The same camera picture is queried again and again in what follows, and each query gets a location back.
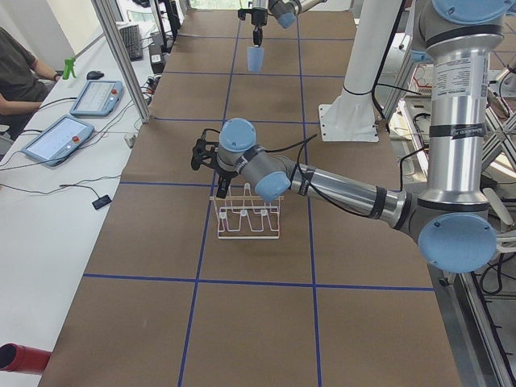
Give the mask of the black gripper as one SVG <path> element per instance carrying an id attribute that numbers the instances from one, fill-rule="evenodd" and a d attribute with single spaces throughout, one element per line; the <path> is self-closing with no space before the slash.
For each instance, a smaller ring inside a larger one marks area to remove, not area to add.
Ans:
<path id="1" fill-rule="evenodd" d="M 221 166 L 217 167 L 218 184 L 216 197 L 217 198 L 225 198 L 227 196 L 228 190 L 231 188 L 232 179 L 237 177 L 239 174 L 236 171 L 227 171 Z"/>
<path id="2" fill-rule="evenodd" d="M 254 26 L 252 38 L 255 47 L 262 44 L 262 27 L 268 22 L 268 9 L 261 6 L 254 6 L 251 9 L 252 25 Z"/>

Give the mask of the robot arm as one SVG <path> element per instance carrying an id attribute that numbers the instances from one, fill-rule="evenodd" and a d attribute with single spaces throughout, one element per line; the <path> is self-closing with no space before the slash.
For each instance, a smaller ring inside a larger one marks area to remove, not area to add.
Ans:
<path id="1" fill-rule="evenodd" d="M 429 166 L 420 194 L 389 191 L 315 167 L 271 156 L 245 119 L 227 121 L 216 164 L 240 174 L 271 202 L 286 190 L 321 198 L 341 210 L 388 223 L 418 245 L 424 258 L 450 273 L 467 273 L 496 253 L 513 252 L 515 234 L 496 231 L 489 209 L 505 207 L 480 188 L 485 137 L 489 54 L 503 38 L 512 1 L 426 1 L 414 22 L 414 39 L 433 61 Z"/>
<path id="2" fill-rule="evenodd" d="M 263 27 L 267 25 L 270 15 L 282 28 L 286 29 L 293 24 L 300 14 L 324 2 L 325 0 L 251 1 L 249 8 L 238 10 L 238 17 L 244 21 L 246 15 L 251 16 L 251 23 L 254 27 L 252 33 L 253 44 L 255 47 L 260 47 L 263 40 Z"/>

